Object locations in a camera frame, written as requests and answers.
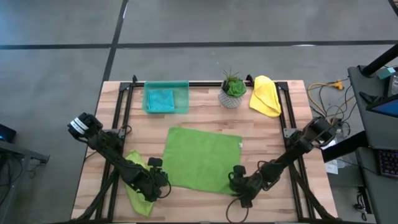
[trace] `wooden tabletop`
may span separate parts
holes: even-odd
[[[301,80],[287,81],[298,128],[303,128],[312,114]],[[118,97],[120,82],[104,82],[99,98],[96,117],[104,129],[110,129]],[[135,149],[144,161],[149,157],[162,157],[167,132],[170,127],[199,129],[216,133],[235,134],[243,137],[241,165],[248,174],[256,170],[259,160],[269,161],[285,152],[279,118],[269,118],[249,108],[252,88],[248,88],[239,108],[227,109],[220,106],[220,88],[190,87],[190,109],[187,114],[146,114],[141,110],[143,88],[134,88],[129,115],[132,132],[126,137],[124,155]],[[123,99],[119,124],[122,123],[126,97]],[[318,149],[304,155],[308,181],[312,192],[330,214],[337,217],[322,154]],[[72,211],[72,218],[80,216],[98,193],[104,167],[104,159],[98,153],[84,163],[81,179]],[[137,214],[127,197],[126,189],[120,182],[114,222],[226,222],[225,211],[232,201],[228,195],[173,187],[171,194],[156,201],[149,218]],[[300,192],[302,207],[307,213],[303,193]],[[229,210],[232,221],[241,220],[246,209],[234,203]],[[296,221],[294,200],[289,170],[285,169],[279,182],[269,191],[261,191],[253,201],[247,222]]]

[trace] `green towel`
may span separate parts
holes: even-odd
[[[241,162],[242,137],[170,128],[163,168],[172,185],[232,194],[228,174]]]
[[[145,164],[145,162],[141,159],[140,154],[135,150],[132,150],[127,155],[126,159],[129,161],[133,161],[136,164],[140,164],[145,169],[149,169],[148,166]],[[131,206],[133,207],[133,209],[138,214],[148,217],[150,215],[150,212],[152,211],[152,208],[154,207],[154,203],[145,201],[145,197],[142,194],[135,192],[126,183],[124,183],[124,186],[126,187],[127,194],[129,196],[130,203],[131,203]]]

